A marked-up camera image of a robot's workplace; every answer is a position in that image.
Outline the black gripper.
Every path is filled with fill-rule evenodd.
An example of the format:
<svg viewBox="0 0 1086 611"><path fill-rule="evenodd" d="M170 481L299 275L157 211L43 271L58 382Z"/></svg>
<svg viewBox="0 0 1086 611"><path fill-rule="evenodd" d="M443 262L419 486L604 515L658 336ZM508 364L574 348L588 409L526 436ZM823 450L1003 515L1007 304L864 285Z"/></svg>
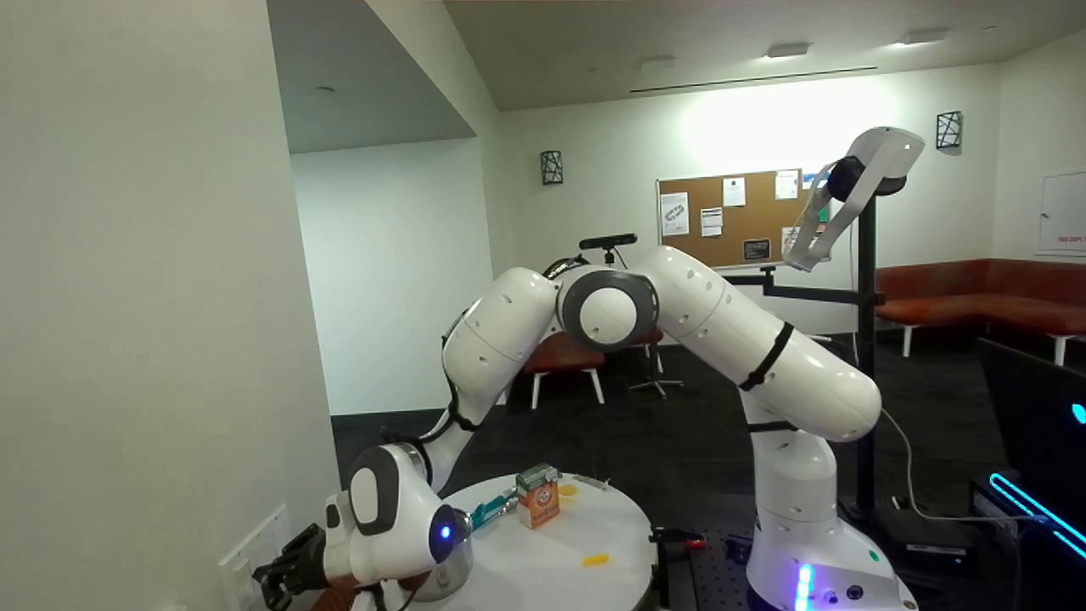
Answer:
<svg viewBox="0 0 1086 611"><path fill-rule="evenodd" d="M250 572L265 603L293 603L306 592L323 592L331 584L323 572L325 531L309 523L293 538L282 554Z"/></svg>

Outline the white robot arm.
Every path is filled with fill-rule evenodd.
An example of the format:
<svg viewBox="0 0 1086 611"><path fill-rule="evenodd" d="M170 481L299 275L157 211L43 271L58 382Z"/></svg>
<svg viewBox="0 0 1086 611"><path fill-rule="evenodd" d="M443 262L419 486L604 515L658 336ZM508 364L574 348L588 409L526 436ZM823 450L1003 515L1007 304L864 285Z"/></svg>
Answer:
<svg viewBox="0 0 1086 611"><path fill-rule="evenodd" d="M835 450L875 428L884 390L680 249L633 267L503 271L443 341L453 405L439 426L361 456L325 515L256 572L265 611L338 582L375 592L454 564L473 521L439 491L539 344L615 351L650 334L681 344L741 394L756 506L750 592L773 611L905 611L914 592L840 513Z"/></svg>

